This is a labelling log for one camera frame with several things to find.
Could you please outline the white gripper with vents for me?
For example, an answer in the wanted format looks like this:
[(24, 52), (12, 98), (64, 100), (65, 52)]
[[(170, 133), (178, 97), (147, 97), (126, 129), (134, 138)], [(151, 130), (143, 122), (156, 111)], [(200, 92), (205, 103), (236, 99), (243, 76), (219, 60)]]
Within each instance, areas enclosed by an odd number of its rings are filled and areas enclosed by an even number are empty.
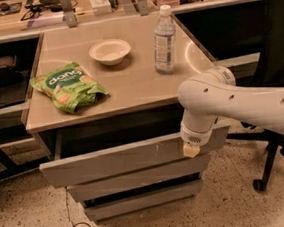
[(213, 123), (206, 120), (196, 120), (194, 122), (182, 122), (180, 127), (180, 137), (185, 142), (183, 144), (183, 155), (194, 158), (200, 152), (200, 146), (209, 141)]

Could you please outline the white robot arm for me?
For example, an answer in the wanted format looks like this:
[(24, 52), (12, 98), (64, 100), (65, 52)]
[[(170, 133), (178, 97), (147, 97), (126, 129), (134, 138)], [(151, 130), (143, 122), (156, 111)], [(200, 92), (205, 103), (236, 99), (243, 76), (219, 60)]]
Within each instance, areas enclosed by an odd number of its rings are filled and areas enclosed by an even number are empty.
[(184, 80), (178, 89), (184, 108), (180, 137), (199, 153), (220, 116), (284, 135), (284, 87), (239, 87), (226, 67), (213, 67)]

